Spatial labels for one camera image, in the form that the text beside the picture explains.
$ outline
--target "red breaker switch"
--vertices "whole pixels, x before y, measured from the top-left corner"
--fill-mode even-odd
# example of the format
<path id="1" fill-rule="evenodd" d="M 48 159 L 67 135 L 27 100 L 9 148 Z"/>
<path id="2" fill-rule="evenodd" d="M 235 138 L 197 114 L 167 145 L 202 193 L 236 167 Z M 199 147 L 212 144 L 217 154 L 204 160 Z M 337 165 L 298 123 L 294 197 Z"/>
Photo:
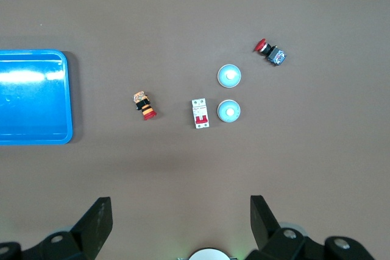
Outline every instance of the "red breaker switch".
<path id="1" fill-rule="evenodd" d="M 207 123 L 207 122 L 208 122 L 208 120 L 207 120 L 206 115 L 203 115 L 202 120 L 200 119 L 199 116 L 195 117 L 195 124 L 201 124 L 201 123 Z"/>

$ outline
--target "blue plastic tray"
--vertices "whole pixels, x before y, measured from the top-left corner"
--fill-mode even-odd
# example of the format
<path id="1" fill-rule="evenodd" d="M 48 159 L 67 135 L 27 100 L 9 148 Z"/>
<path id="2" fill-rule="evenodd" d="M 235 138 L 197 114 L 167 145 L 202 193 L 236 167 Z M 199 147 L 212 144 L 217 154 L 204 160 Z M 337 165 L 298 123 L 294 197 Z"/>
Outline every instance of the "blue plastic tray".
<path id="1" fill-rule="evenodd" d="M 0 51 L 0 145 L 65 144 L 72 135 L 65 56 Z"/>

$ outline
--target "brown table surface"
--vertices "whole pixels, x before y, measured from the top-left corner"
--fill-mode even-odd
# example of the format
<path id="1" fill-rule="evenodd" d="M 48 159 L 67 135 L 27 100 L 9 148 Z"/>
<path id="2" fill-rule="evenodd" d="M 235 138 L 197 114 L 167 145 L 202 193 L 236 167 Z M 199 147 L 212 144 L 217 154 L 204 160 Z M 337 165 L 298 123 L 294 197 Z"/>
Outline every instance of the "brown table surface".
<path id="1" fill-rule="evenodd" d="M 0 0 L 0 48 L 69 59 L 74 139 L 0 147 L 0 241 L 24 248 L 110 196 L 98 259 L 175 259 L 256 247 L 250 195 L 320 243 L 387 259 L 390 0 Z M 253 52 L 287 53 L 273 67 Z M 218 69 L 237 65 L 225 89 Z M 149 94 L 143 121 L 132 95 Z M 196 130 L 191 99 L 207 99 Z M 218 103 L 236 100 L 234 123 Z"/>

